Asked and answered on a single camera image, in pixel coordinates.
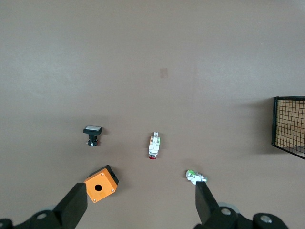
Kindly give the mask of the black square white-capped button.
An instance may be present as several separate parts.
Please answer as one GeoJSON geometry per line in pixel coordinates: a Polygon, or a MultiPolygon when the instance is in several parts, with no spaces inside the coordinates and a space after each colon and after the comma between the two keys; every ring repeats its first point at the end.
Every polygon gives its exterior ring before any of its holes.
{"type": "Polygon", "coordinates": [[[103,128],[101,126],[88,125],[83,129],[83,133],[87,134],[89,140],[87,142],[88,146],[94,147],[98,145],[98,136],[102,133],[103,128]]]}

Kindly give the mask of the orange button enclosure box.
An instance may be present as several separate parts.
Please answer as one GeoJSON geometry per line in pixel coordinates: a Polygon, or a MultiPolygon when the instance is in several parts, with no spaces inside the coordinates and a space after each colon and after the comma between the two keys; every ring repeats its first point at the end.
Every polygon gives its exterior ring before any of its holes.
{"type": "Polygon", "coordinates": [[[110,165],[106,165],[90,174],[84,183],[87,195],[93,203],[97,203],[116,192],[119,180],[110,165]]]}

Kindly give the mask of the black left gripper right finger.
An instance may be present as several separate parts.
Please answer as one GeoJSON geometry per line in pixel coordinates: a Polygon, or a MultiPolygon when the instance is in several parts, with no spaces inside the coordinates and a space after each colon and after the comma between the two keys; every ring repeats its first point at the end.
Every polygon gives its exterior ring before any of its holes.
{"type": "Polygon", "coordinates": [[[194,229],[237,229],[237,213],[228,206],[219,206],[205,182],[197,182],[195,205],[201,224],[194,229]]]}

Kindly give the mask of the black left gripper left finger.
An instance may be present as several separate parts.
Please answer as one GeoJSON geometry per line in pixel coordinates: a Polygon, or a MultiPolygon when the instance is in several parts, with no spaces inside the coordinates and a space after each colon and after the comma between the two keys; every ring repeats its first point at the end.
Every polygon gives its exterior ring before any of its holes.
{"type": "Polygon", "coordinates": [[[76,229],[87,206],[86,185],[77,183],[54,209],[37,212],[13,229],[76,229]]]}

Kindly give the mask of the green push button white body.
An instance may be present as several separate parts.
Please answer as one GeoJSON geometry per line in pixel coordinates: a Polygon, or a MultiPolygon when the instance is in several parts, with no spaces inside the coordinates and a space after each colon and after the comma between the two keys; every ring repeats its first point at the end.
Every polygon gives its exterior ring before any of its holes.
{"type": "Polygon", "coordinates": [[[204,175],[198,173],[197,171],[188,169],[186,171],[186,178],[189,180],[192,184],[196,185],[197,182],[207,182],[207,177],[204,175]]]}

